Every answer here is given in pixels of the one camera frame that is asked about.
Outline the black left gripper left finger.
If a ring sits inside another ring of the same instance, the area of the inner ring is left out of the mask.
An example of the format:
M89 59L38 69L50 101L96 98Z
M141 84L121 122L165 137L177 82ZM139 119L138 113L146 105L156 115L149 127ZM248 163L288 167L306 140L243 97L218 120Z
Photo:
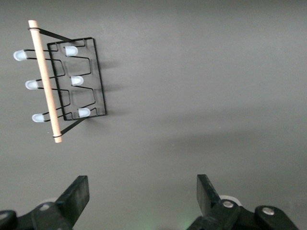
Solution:
M88 202L88 177L78 176L55 202L42 203L31 212L33 228L71 230Z

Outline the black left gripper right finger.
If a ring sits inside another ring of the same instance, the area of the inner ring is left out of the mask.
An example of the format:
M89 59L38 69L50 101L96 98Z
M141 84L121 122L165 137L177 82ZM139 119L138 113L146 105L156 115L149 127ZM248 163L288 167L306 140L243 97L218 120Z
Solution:
M208 176L197 175L197 201L202 215L188 227L189 230L231 230L240 207L229 199L221 199Z

